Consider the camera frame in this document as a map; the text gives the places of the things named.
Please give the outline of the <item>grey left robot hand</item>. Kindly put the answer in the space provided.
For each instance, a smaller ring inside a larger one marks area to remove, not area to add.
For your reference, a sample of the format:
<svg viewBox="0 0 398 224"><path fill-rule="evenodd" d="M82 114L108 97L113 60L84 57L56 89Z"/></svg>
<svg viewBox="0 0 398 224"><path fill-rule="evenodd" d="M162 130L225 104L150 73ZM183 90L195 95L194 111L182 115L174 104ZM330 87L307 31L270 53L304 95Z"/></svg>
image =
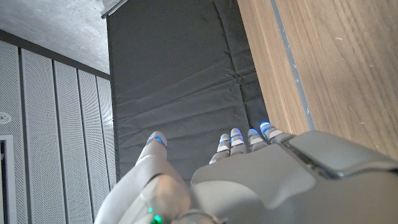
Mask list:
<svg viewBox="0 0 398 224"><path fill-rule="evenodd" d="M156 131L96 223L396 223L397 161L321 131L268 122L220 137L189 184Z"/></svg>

